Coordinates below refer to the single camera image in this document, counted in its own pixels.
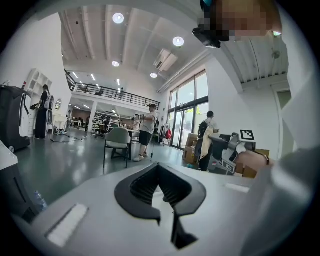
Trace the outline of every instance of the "white sneaker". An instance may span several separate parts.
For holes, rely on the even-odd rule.
[[[142,155],[138,155],[135,159],[133,159],[134,162],[140,162],[141,160],[145,159]]]

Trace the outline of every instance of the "white wall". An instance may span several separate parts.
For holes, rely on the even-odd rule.
[[[278,159],[280,145],[279,112],[271,87],[251,89],[238,94],[226,71],[213,58],[205,65],[209,107],[222,134],[253,130],[258,149],[270,150]]]
[[[120,79],[121,86],[127,93],[135,94],[150,100],[160,102],[161,94],[157,93],[156,86],[151,77],[146,77],[136,69],[119,66],[112,66],[111,61],[106,60],[64,60],[64,67],[68,71],[85,72],[97,75],[103,75],[109,79]]]
[[[62,105],[57,112],[66,116],[71,92],[66,80],[61,51],[61,21],[53,14],[40,21],[33,16],[11,38],[0,56],[0,83],[21,88],[33,68],[51,81],[50,93]]]

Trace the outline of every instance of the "floor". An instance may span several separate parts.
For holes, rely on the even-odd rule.
[[[106,150],[103,169],[104,139],[72,128],[68,138],[64,135],[48,135],[45,140],[31,139],[28,148],[16,152],[22,181],[27,193],[33,197],[38,190],[47,204],[65,195],[81,183],[98,176],[121,171],[126,163],[123,158],[111,159],[112,149]],[[138,155],[140,144],[132,146],[132,156]],[[153,161],[187,166],[182,160],[183,152],[173,147],[150,144],[147,150]],[[128,161],[128,168],[150,161]]]

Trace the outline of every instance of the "black t-shirt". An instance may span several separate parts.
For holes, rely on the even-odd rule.
[[[40,108],[42,108],[42,107],[45,105],[45,102],[46,102],[46,100],[47,100],[47,98],[48,98],[48,95],[49,95],[49,93],[48,93],[47,91],[44,91],[44,92],[42,93],[42,95],[41,95],[42,103],[41,103]]]

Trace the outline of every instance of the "bag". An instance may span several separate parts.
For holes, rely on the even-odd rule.
[[[171,130],[170,130],[170,129],[166,131],[166,133],[165,133],[165,138],[166,138],[167,140],[170,140],[170,139],[171,139]]]
[[[205,132],[208,128],[208,124],[207,122],[202,122],[200,125],[199,125],[199,131],[198,131],[198,138],[199,139],[202,139],[205,135]]]
[[[50,95],[49,92],[46,91],[46,93],[48,94],[48,97],[46,98],[46,101],[44,103],[44,108],[46,110],[52,110],[54,108],[55,98],[53,95]]]

